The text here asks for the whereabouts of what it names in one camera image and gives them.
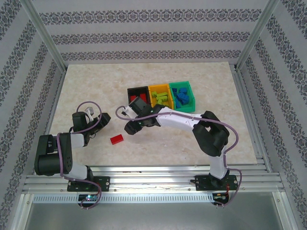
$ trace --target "white table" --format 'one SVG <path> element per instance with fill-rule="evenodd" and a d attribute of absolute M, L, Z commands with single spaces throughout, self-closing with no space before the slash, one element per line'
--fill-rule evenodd
<path fill-rule="evenodd" d="M 127 88 L 189 81 L 196 100 L 195 113 L 212 111 L 239 133 L 238 145 L 227 154 L 228 164 L 256 164 L 256 157 L 227 62 L 69 65 L 51 134 L 68 132 L 72 113 L 83 101 L 97 102 L 111 121 L 86 148 L 73 149 L 73 158 L 85 165 L 208 165 L 192 133 L 168 128 L 143 128 L 130 136 L 126 121 L 115 109 L 128 104 Z M 95 115 L 98 109 L 93 105 Z M 112 145 L 110 138 L 122 134 L 124 141 Z M 234 142 L 231 133 L 229 145 Z"/>

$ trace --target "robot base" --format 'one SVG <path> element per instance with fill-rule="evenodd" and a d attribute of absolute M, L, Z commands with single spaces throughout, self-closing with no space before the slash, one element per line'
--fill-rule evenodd
<path fill-rule="evenodd" d="M 227 190 L 227 185 L 229 185 L 229 190 L 236 190 L 238 187 L 236 176 L 228 174 L 222 180 L 218 180 L 210 174 L 197 175 L 195 180 L 191 180 L 191 182 L 196 185 L 196 191 L 223 191 Z"/>
<path fill-rule="evenodd" d="M 110 188 L 109 176 L 95 176 L 94 181 L 101 187 L 102 192 L 108 192 Z M 97 186 L 85 182 L 69 181 L 67 185 L 68 192 L 98 192 Z"/>

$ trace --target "enclosure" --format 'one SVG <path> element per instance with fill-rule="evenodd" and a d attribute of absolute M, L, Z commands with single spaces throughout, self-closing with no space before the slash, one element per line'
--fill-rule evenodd
<path fill-rule="evenodd" d="M 1 0 L 0 228 L 307 229 L 306 3 Z M 239 133 L 227 162 L 242 185 L 228 207 L 190 183 L 210 170 L 192 134 L 130 136 L 115 116 L 128 88 L 182 81 L 195 114 L 213 111 Z M 81 210 L 80 193 L 35 175 L 34 160 L 39 137 L 68 132 L 89 100 L 111 121 L 73 158 L 110 184 Z"/>

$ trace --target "damask wall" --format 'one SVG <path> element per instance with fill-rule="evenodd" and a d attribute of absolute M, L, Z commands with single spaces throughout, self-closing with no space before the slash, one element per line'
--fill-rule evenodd
<path fill-rule="evenodd" d="M 229 61 L 267 0 L 35 0 L 67 64 Z"/>
<path fill-rule="evenodd" d="M 0 0 L 0 230 L 11 225 L 32 173 L 61 70 L 17 0 Z"/>
<path fill-rule="evenodd" d="M 280 1 L 242 76 L 299 229 L 307 229 L 307 1 Z"/>

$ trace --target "green block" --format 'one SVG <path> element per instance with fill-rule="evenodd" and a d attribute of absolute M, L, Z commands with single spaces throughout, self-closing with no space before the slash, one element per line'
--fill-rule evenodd
<path fill-rule="evenodd" d="M 157 100 L 162 100 L 162 102 L 167 102 L 167 96 L 157 97 Z"/>
<path fill-rule="evenodd" d="M 157 97 L 167 96 L 167 92 L 158 93 Z"/>
<path fill-rule="evenodd" d="M 157 92 L 152 92 L 152 97 L 157 97 Z"/>

